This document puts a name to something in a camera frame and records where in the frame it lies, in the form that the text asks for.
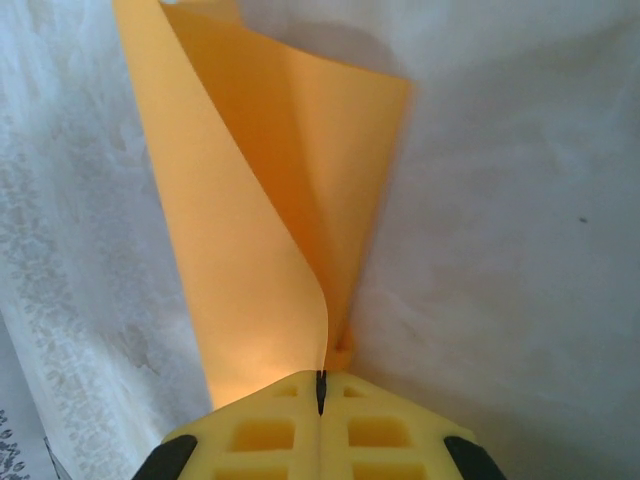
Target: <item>yellow foam block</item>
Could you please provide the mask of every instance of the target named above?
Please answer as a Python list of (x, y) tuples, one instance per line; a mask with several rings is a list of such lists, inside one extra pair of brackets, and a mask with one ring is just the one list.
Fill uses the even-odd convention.
[(231, 1), (114, 6), (214, 403), (344, 368), (408, 83), (251, 32)]
[(179, 480), (462, 480), (443, 439), (473, 434), (352, 375), (300, 372), (171, 433), (197, 446)]

